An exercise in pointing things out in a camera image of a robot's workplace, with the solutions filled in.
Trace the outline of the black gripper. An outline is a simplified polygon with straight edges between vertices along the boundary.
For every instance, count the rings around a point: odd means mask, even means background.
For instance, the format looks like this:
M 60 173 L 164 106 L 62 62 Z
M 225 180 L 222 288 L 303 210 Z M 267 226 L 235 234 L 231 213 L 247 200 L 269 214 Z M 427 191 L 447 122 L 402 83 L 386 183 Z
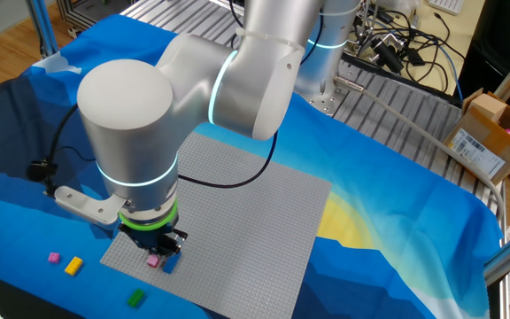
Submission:
M 122 223 L 118 230 L 126 234 L 149 255 L 173 256 L 180 252 L 188 234 L 174 229 L 171 222 L 154 230 L 135 230 Z

